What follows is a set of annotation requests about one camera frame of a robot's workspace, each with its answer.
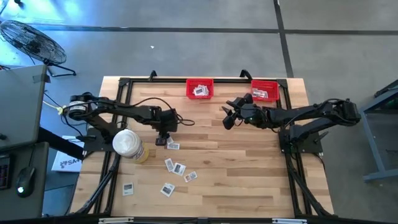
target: fan grille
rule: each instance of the fan grille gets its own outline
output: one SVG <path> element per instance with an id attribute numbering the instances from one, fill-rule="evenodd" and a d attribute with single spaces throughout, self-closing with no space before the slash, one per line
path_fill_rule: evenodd
<path id="1" fill-rule="evenodd" d="M 0 24 L 0 33 L 15 48 L 37 60 L 54 65 L 67 61 L 64 49 L 56 41 L 31 26 L 8 20 Z"/>

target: desk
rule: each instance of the desk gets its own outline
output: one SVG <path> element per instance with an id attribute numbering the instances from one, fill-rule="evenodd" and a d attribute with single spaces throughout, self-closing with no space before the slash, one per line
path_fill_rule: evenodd
<path id="1" fill-rule="evenodd" d="M 35 189 L 26 198 L 17 195 L 16 181 L 19 171 L 29 166 L 30 155 L 33 152 L 32 166 L 36 168 Z M 49 144 L 41 142 L 31 146 L 22 146 L 2 153 L 10 154 L 11 163 L 11 184 L 10 188 L 0 190 L 1 209 L 0 220 L 16 220 L 25 218 L 39 218 L 42 216 L 45 171 L 47 167 L 47 156 Z"/>
<path id="2" fill-rule="evenodd" d="M 115 99 L 119 79 L 104 77 L 100 95 Z M 292 107 L 308 105 L 303 80 L 288 78 L 287 83 Z M 128 120 L 129 127 L 147 143 L 150 156 L 141 165 L 121 159 L 112 216 L 293 217 L 285 158 L 280 153 L 277 135 L 250 125 L 242 124 L 229 131 L 222 125 L 225 113 L 221 106 L 247 92 L 250 92 L 249 83 L 215 83 L 211 100 L 189 100 L 184 83 L 135 83 L 131 104 L 160 97 L 184 118 L 195 120 L 196 125 L 178 126 L 172 137 L 181 146 L 179 151 L 173 151 L 155 146 L 157 133 L 150 126 Z M 156 100 L 145 105 L 166 109 Z M 103 118 L 111 121 L 110 114 L 104 114 Z M 82 207 L 97 187 L 103 157 L 103 152 L 95 152 L 83 161 L 71 212 Z M 164 164 L 167 158 L 185 164 L 185 174 L 195 170 L 198 178 L 185 183 L 182 177 L 168 173 Z M 333 213 L 322 164 L 311 154 L 302 154 L 302 159 L 309 189 Z M 128 182 L 134 183 L 134 195 L 123 197 L 122 184 Z M 170 198 L 160 193 L 165 182 L 176 186 Z M 302 194 L 299 190 L 297 194 L 304 211 Z M 102 207 L 107 196 L 104 194 Z"/>

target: white container lid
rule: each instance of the white container lid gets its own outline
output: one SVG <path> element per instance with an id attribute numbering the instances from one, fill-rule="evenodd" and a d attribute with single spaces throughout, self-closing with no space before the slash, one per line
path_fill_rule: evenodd
<path id="1" fill-rule="evenodd" d="M 112 146 L 121 156 L 130 157 L 141 147 L 141 140 L 136 133 L 125 129 L 114 136 Z"/>

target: concrete floor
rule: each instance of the concrete floor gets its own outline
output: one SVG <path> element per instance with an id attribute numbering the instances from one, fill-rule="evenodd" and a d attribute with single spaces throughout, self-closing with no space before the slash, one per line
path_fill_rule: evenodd
<path id="1" fill-rule="evenodd" d="M 286 29 L 397 30 L 395 0 L 279 0 Z M 114 27 L 277 29 L 273 0 L 30 0 L 10 1 L 0 20 L 36 24 Z M 52 78 L 46 86 L 60 104 L 69 96 L 98 94 L 104 75 L 286 77 L 279 34 L 206 32 L 44 31 L 66 51 L 64 66 L 77 77 Z M 294 77 L 304 78 L 310 103 L 351 98 L 358 106 L 397 78 L 396 35 L 287 35 Z M 31 65 L 29 57 L 0 42 L 0 64 Z M 42 126 L 74 135 L 44 106 Z M 334 127 L 323 140 L 326 175 L 335 213 L 341 217 L 396 222 L 398 179 L 365 184 L 376 171 L 362 124 Z M 55 151 L 50 152 L 49 162 Z M 62 215 L 76 174 L 48 171 L 44 213 Z M 52 204 L 48 198 L 57 203 Z"/>

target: black stand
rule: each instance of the black stand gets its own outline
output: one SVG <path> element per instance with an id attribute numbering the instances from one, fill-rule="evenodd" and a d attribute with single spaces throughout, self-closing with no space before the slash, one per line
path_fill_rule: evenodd
<path id="1" fill-rule="evenodd" d="M 76 159 L 83 160 L 83 148 L 75 145 L 74 143 L 57 136 L 56 134 L 47 131 L 44 128 L 39 128 L 39 136 L 37 142 L 48 142 L 50 147 L 72 156 Z"/>
<path id="2" fill-rule="evenodd" d="M 56 65 L 56 64 L 50 62 L 48 59 L 44 59 L 43 63 L 44 63 L 45 65 L 47 65 L 47 66 L 55 66 L 55 67 L 62 68 L 62 69 L 64 69 L 64 70 L 68 70 L 68 71 L 72 72 L 72 73 L 54 75 L 54 73 L 52 73 L 52 71 L 50 70 L 50 68 L 47 67 L 47 70 L 49 71 L 51 77 L 62 77 L 62 76 L 68 76 L 68 75 L 76 76 L 76 72 L 75 72 L 74 70 L 72 70 L 72 69 L 70 69 L 70 68 L 65 68 L 65 67 L 63 67 L 63 66 L 61 66 L 61 65 Z"/>

